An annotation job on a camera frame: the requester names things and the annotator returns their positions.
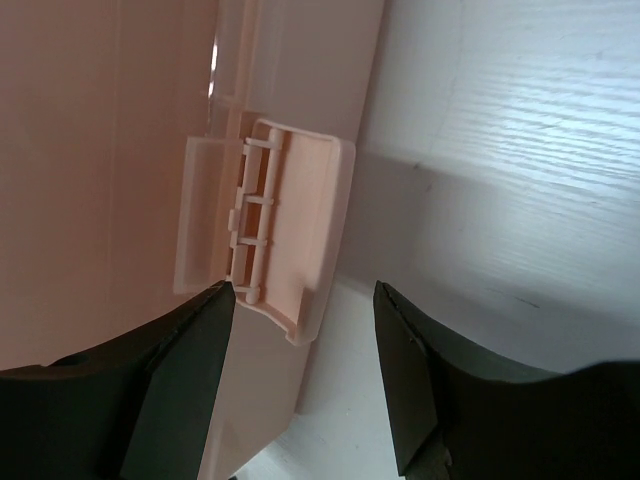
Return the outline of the pink plastic toolbox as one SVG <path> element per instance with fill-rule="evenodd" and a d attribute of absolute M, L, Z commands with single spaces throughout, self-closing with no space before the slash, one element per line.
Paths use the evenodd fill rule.
<path fill-rule="evenodd" d="M 380 1 L 5 1 L 1 374 L 235 293 L 194 479 L 289 426 L 332 288 Z"/>

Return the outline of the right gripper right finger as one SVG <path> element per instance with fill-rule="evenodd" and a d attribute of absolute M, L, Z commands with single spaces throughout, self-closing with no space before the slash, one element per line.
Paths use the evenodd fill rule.
<path fill-rule="evenodd" d="M 535 368 L 469 340 L 382 282 L 373 308 L 400 477 L 638 477 L 637 362 Z"/>

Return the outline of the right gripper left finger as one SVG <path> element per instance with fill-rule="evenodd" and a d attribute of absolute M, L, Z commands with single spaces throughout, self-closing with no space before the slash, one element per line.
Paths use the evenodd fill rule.
<path fill-rule="evenodd" d="M 216 283 L 50 365 L 1 374 L 5 479 L 194 479 L 235 308 Z"/>

